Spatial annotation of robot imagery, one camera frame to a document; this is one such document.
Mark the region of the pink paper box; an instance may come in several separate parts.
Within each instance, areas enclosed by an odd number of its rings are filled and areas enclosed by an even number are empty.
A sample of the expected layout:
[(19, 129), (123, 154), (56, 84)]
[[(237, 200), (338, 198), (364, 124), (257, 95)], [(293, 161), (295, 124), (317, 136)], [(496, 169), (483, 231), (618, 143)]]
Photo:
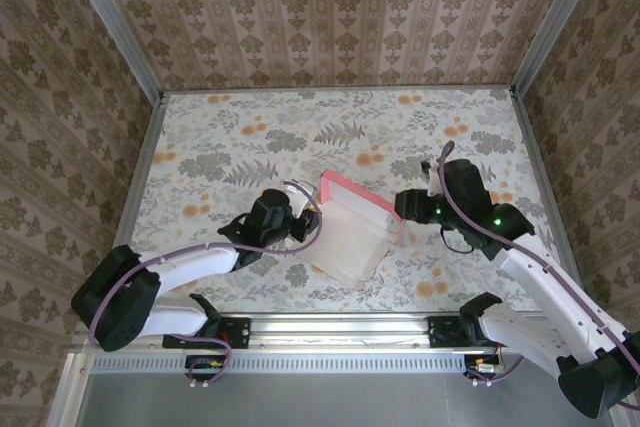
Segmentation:
[(298, 257), (359, 290), (397, 243), (404, 221), (390, 201), (332, 170), (321, 175), (319, 195), (320, 236)]

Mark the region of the black left connector box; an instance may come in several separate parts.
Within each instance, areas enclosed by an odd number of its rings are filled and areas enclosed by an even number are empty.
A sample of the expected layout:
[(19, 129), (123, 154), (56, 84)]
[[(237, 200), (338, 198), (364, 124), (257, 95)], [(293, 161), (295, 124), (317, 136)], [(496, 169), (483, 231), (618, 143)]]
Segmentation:
[(211, 383), (225, 368), (222, 354), (188, 355), (184, 363), (185, 374), (191, 382)]

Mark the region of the black connector box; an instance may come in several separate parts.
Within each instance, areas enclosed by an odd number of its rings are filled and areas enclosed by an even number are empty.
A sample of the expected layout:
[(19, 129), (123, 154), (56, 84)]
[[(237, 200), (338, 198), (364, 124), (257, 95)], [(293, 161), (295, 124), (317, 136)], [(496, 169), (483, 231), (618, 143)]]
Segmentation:
[(222, 354), (188, 355), (184, 363), (185, 374), (191, 382), (211, 383), (225, 368)]
[(506, 366), (497, 354), (465, 355), (464, 375), (471, 379), (492, 380), (506, 372)]

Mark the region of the black right connector box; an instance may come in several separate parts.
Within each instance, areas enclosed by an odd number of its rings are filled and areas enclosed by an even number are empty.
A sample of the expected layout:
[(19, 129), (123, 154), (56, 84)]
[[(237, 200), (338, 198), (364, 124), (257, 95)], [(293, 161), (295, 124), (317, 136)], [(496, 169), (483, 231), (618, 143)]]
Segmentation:
[(497, 354), (465, 355), (464, 375), (471, 379), (492, 380), (506, 372), (506, 366)]

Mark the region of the floral tablecloth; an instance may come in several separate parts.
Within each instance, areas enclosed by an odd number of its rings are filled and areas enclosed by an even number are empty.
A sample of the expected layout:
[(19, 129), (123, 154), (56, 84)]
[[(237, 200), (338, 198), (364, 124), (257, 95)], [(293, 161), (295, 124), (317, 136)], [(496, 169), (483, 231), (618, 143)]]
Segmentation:
[[(507, 88), (302, 89), (173, 93), (130, 245), (159, 254), (211, 240), (286, 179), (317, 184), (334, 170), (392, 199), (426, 184), (420, 164), (453, 141), (495, 202), (516, 206), (558, 258)], [(407, 225), (372, 278), (345, 287), (295, 256), (263, 257), (236, 273), (175, 290), (224, 312), (455, 311), (490, 292), (520, 311), (536, 305), (462, 238)]]

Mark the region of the grey metal panel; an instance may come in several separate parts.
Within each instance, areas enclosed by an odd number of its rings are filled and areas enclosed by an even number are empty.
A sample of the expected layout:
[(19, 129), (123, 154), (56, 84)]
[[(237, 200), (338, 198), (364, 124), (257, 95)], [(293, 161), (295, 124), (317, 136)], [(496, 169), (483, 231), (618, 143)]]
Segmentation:
[(226, 373), (192, 387), (177, 372), (100, 373), (71, 354), (46, 427), (640, 427), (640, 414), (589, 419), (531, 364), (491, 387), (378, 372)]

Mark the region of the aluminium table side rail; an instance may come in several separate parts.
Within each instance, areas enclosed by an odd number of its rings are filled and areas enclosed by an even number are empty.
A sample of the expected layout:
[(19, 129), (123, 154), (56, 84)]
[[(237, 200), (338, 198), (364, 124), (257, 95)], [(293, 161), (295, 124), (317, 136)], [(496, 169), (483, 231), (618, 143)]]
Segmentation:
[(553, 239), (555, 251), (558, 254), (559, 262), (573, 280), (576, 281), (580, 287), (583, 287), (581, 274), (571, 249), (569, 238), (561, 218), (544, 160), (522, 96), (515, 87), (510, 87), (509, 92), (512, 98), (515, 116), (532, 166), (533, 174), (536, 179), (541, 202), (546, 211), (549, 230)]
[(161, 134), (165, 113), (166, 105), (164, 95), (161, 94), (151, 111), (149, 123), (140, 147), (139, 156), (132, 174), (126, 201), (116, 230), (112, 245), (113, 248), (123, 244), (129, 244), (131, 242), (140, 205), (144, 196), (145, 185), (153, 162), (157, 142)]

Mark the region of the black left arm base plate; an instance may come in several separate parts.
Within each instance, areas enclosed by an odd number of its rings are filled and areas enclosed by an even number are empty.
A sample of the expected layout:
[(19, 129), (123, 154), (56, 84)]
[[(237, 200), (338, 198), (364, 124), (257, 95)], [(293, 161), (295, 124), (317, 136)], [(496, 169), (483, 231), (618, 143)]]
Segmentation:
[(219, 320), (207, 322), (195, 335), (195, 339), (179, 339), (165, 335), (162, 347), (165, 349), (223, 349), (215, 342), (204, 341), (214, 338), (228, 344), (232, 349), (247, 349), (249, 346), (251, 319), (248, 317), (221, 317)]

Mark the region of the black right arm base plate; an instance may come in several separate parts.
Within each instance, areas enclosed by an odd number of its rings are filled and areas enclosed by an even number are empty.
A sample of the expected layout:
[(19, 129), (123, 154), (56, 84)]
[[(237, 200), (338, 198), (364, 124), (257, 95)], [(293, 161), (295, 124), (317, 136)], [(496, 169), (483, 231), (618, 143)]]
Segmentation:
[(518, 339), (518, 335), (509, 330), (491, 330), (480, 317), (456, 314), (429, 316), (426, 320), (429, 343), (433, 348), (485, 350), (498, 344), (512, 347)]

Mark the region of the aluminium frame rail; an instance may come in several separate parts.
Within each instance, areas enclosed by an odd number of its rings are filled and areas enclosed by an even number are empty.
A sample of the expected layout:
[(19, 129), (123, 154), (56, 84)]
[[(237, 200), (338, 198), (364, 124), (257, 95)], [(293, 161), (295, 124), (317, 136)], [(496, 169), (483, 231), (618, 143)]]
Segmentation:
[(194, 335), (207, 323), (221, 317), (248, 317), (251, 319), (247, 349), (284, 353), (330, 352), (355, 350), (448, 349), (433, 348), (427, 334), (429, 316), (456, 315), (458, 312), (422, 313), (214, 313), (204, 323), (198, 323), (193, 314), (154, 314), (141, 331), (131, 322), (115, 330), (98, 333), (94, 342), (85, 329), (79, 328), (73, 336), (71, 350), (80, 352), (93, 349), (104, 352), (147, 351), (162, 347), (165, 335), (179, 339), (195, 339)]

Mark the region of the aluminium corner post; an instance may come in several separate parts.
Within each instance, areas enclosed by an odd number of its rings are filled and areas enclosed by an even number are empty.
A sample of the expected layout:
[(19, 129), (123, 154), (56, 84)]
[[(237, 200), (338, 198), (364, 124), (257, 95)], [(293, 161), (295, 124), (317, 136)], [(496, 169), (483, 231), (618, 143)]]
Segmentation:
[(141, 42), (116, 0), (89, 0), (116, 47), (127, 62), (140, 88), (152, 104), (162, 97), (163, 88), (145, 56)]
[(579, 0), (553, 0), (516, 71), (511, 90), (523, 96), (535, 79)]

